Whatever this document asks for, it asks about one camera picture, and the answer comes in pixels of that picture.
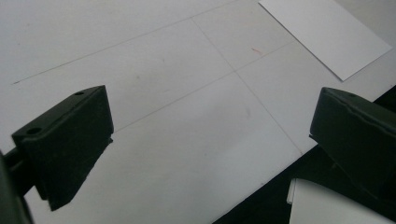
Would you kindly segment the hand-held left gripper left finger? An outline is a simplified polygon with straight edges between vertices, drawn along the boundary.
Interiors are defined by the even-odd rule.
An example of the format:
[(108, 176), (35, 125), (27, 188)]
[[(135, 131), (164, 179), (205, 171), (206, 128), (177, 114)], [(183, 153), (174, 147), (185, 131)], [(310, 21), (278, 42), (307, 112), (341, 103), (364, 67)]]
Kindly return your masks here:
[(113, 133), (105, 86), (71, 94), (12, 134), (18, 191), (35, 187), (52, 211), (70, 203)]

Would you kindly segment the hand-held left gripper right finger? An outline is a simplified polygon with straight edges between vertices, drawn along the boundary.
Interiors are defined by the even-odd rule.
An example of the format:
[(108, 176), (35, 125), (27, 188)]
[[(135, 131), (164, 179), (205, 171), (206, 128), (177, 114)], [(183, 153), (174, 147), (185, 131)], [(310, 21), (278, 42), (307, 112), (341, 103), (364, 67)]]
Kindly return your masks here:
[(373, 102), (323, 88), (310, 137), (341, 168), (357, 202), (396, 218), (396, 87)]

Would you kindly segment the white paper pad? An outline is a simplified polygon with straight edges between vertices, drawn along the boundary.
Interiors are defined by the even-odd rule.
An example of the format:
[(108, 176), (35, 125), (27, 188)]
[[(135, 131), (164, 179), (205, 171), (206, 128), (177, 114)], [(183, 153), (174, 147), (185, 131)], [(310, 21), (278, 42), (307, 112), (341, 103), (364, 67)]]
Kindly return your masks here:
[(289, 224), (396, 224), (377, 212), (319, 184), (292, 179), (287, 197)]

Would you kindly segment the white paper sheet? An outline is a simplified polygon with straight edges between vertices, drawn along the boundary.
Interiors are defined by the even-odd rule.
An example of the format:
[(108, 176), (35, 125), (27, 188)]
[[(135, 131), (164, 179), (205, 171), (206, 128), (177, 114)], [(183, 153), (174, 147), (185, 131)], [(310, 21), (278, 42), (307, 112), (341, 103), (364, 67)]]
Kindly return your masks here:
[(392, 49), (334, 0), (261, 0), (260, 5), (342, 81)]

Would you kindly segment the white table cover board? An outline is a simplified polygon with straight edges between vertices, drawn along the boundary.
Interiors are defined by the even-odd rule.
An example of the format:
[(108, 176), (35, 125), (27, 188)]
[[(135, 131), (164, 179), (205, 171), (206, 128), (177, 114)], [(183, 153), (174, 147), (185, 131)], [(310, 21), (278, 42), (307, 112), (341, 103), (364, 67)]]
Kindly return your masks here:
[(113, 143), (76, 198), (36, 224), (208, 224), (310, 150), (322, 87), (396, 85), (396, 0), (336, 0), (390, 46), (340, 80), (260, 0), (0, 0), (0, 149), (103, 85)]

